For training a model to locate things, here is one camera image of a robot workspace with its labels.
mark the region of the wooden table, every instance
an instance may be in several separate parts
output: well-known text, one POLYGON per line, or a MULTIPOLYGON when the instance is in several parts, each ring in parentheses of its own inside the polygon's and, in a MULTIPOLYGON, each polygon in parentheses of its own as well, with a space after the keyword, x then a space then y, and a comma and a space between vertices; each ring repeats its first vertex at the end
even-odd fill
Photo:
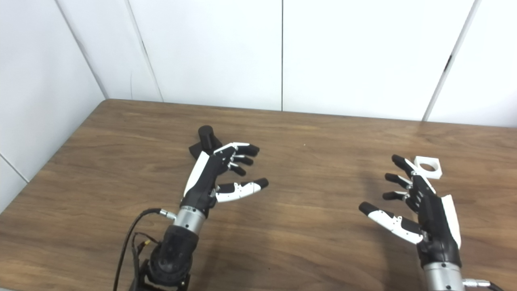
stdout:
MULTIPOLYGON (((218 182, 270 186, 210 212, 190 290, 424 290, 415 247, 357 210, 412 216, 381 199, 398 190, 384 180, 402 173, 393 153, 440 158, 433 185, 454 196, 463 275, 516 286, 517 129, 108 100, 0 215, 0 287, 110 290, 134 217, 177 211, 205 124, 261 148, 246 178, 218 182)), ((137 229, 160 238, 169 223, 137 229)), ((131 280, 127 259, 119 289, 131 280)))

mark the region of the black cylinder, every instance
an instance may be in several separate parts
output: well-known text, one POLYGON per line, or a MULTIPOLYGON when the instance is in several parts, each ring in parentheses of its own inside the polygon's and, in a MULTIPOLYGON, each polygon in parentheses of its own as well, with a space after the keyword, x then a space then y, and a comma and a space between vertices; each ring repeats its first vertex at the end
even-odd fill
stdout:
POLYGON ((201 147, 203 151, 213 150, 216 145, 216 137, 214 129, 210 125, 203 125, 198 130, 199 139, 201 140, 201 147))

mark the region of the metal cylinder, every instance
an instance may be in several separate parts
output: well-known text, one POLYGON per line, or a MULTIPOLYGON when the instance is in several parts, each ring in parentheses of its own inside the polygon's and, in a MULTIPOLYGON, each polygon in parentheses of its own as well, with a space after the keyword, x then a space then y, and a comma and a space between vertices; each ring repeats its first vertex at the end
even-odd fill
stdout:
POLYGON ((461 269, 451 263, 430 263, 423 266, 428 291, 465 291, 461 269))
POLYGON ((183 206, 179 209, 173 225, 181 226, 196 235, 199 235, 205 220, 205 215, 198 209, 190 206, 183 206))

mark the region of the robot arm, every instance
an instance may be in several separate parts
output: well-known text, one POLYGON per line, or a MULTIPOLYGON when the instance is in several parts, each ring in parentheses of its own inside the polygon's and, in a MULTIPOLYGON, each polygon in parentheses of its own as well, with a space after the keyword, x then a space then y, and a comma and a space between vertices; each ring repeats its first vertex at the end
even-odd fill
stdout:
POLYGON ((429 291, 464 291, 460 273, 460 230, 451 196, 438 197, 431 183, 407 159, 393 155, 391 160, 409 179, 387 173, 386 180, 397 183, 406 192, 387 192, 383 198, 405 202, 418 214, 418 223, 368 202, 363 202, 359 210, 393 234, 416 245, 429 291))
POLYGON ((241 176, 246 174, 237 163, 253 164, 248 156, 257 156, 259 148, 252 144, 232 142, 217 149, 199 152, 195 151, 199 147, 193 147, 191 153, 195 154, 197 161, 187 181, 179 212, 173 217, 174 222, 165 232, 163 241, 151 254, 146 274, 150 282, 178 287, 178 290, 188 288, 192 255, 209 210, 217 202, 249 196, 269 184, 266 178, 244 183, 216 184, 217 176, 228 170, 241 176))

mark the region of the hole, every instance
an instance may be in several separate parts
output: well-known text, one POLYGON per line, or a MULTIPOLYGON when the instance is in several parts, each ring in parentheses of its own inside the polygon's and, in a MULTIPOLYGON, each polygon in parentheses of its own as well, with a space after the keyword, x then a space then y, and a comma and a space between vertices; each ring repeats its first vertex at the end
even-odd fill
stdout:
POLYGON ((434 172, 436 171, 436 169, 431 166, 431 165, 428 165, 428 164, 419 164, 420 168, 426 170, 426 171, 429 171, 429 172, 434 172))

